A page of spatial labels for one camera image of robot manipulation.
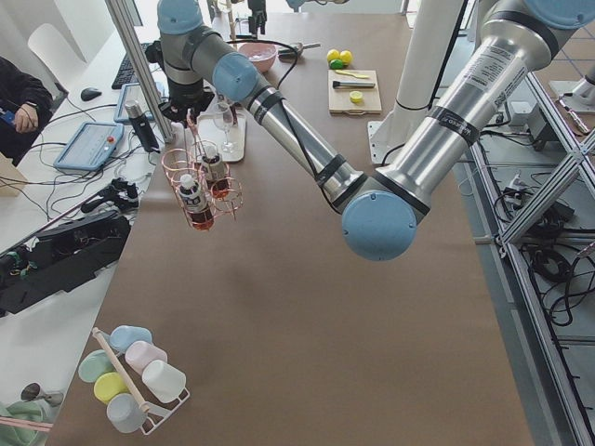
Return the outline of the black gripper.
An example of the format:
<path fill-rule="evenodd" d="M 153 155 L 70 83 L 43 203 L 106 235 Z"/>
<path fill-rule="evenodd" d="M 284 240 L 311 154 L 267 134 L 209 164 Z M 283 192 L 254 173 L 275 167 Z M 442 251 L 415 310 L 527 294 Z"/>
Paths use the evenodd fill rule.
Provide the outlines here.
<path fill-rule="evenodd" d="M 169 98 L 158 106 L 161 114 L 173 123 L 197 125 L 197 118 L 204 112 L 215 97 L 210 87 L 204 86 L 204 80 L 189 85 L 179 84 L 167 79 Z"/>
<path fill-rule="evenodd" d="M 266 0 L 248 0 L 247 6 L 250 10 L 250 16 L 248 17 L 250 35 L 264 34 L 267 22 Z"/>

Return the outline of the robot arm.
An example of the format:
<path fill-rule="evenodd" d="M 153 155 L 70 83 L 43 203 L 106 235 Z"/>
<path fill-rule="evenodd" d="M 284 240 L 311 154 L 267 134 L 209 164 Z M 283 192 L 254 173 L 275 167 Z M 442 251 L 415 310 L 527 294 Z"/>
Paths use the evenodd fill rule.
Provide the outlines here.
<path fill-rule="evenodd" d="M 329 2 L 342 5 L 348 3 L 348 0 L 330 0 L 329 2 L 319 0 L 285 0 L 285 2 L 294 12 L 299 12 L 300 8 L 309 2 L 324 6 Z M 249 35 L 253 38 L 257 38 L 259 34 L 264 34 L 266 32 L 267 1 L 248 0 L 247 5 L 250 10 L 250 15 L 248 17 Z"/>
<path fill-rule="evenodd" d="M 391 260 L 409 248 L 430 210 L 431 194 L 498 107 L 593 18 L 590 1 L 497 2 L 483 23 L 481 45 L 461 73 L 391 163 L 368 176 L 204 24 L 196 2 L 162 1 L 157 7 L 168 81 L 194 92 L 209 83 L 242 104 L 328 195 L 350 249 L 373 261 Z"/>

